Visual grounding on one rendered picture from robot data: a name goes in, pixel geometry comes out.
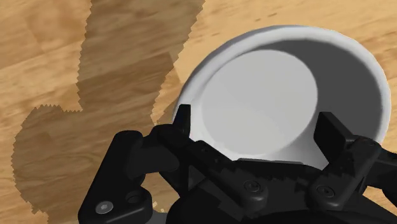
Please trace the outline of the white bowl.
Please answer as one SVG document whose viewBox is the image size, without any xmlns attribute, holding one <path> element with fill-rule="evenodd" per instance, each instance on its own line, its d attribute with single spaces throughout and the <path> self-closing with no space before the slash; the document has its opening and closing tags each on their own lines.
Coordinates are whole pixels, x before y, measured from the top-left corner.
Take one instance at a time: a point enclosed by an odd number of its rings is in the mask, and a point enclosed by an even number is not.
<svg viewBox="0 0 397 224">
<path fill-rule="evenodd" d="M 237 36 L 191 73 L 177 99 L 191 107 L 190 137 L 231 160 L 290 161 L 322 169 L 314 142 L 320 112 L 382 142 L 391 91 L 375 57 L 320 27 L 275 25 Z"/>
</svg>

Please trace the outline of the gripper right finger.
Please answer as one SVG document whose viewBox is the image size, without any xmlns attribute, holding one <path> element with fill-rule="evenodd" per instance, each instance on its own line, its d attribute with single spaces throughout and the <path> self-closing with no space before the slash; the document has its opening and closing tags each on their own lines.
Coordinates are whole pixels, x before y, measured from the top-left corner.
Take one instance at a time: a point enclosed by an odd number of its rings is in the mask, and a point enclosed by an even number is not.
<svg viewBox="0 0 397 224">
<path fill-rule="evenodd" d="M 362 195 L 368 186 L 381 189 L 397 207 L 397 153 L 353 134 L 331 112 L 318 114 L 314 141 L 328 161 L 308 189 L 317 207 L 341 211 L 354 193 Z"/>
</svg>

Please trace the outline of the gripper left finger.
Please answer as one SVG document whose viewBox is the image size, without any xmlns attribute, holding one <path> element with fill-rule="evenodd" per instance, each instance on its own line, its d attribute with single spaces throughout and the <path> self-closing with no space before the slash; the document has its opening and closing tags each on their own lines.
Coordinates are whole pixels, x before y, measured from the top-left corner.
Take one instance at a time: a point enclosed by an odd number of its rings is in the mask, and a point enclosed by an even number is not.
<svg viewBox="0 0 397 224">
<path fill-rule="evenodd" d="M 190 139 L 190 106 L 144 136 L 117 133 L 78 211 L 79 224 L 262 224 L 264 181 L 203 141 Z M 157 217 L 142 183 L 159 172 L 179 198 Z"/>
</svg>

